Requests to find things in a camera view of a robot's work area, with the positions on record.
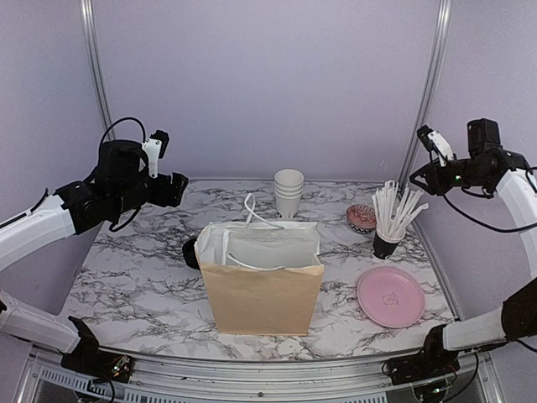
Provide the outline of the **brown paper takeout bag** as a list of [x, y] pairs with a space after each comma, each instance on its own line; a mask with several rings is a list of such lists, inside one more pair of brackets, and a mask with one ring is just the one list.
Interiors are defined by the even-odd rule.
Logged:
[[217, 330], [307, 334], [324, 265], [316, 222], [268, 221], [248, 194], [243, 222], [211, 222], [194, 244]]

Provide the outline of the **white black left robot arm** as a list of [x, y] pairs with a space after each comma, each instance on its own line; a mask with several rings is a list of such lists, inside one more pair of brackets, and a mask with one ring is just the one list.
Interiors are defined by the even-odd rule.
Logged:
[[[115, 233], [124, 228], [124, 213], [136, 216], [149, 203], [177, 207], [188, 185], [182, 174], [159, 173], [169, 135], [157, 131], [142, 142], [113, 140], [100, 144], [98, 162], [83, 181], [44, 194], [36, 206], [1, 224], [1, 267], [6, 269], [42, 248], [81, 235], [104, 222]], [[1, 331], [60, 351], [62, 365], [87, 374], [119, 359], [104, 353], [96, 336], [81, 320], [60, 317], [1, 293]]]

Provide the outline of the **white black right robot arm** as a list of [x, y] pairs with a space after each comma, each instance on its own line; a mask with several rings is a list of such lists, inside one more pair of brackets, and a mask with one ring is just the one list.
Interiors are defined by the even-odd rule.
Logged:
[[417, 131], [430, 161], [415, 171], [410, 182], [421, 190], [447, 198], [453, 188], [476, 187], [482, 196], [497, 196], [506, 206], [514, 228], [496, 228], [476, 218], [472, 223], [509, 236], [507, 246], [494, 243], [493, 267], [506, 270], [527, 262], [527, 283], [490, 312], [432, 328], [420, 351], [403, 361], [424, 376], [456, 362], [459, 353], [502, 347], [536, 334], [536, 169], [526, 158], [502, 146], [498, 123], [487, 118], [467, 123], [468, 157], [459, 158], [439, 131], [424, 125]]

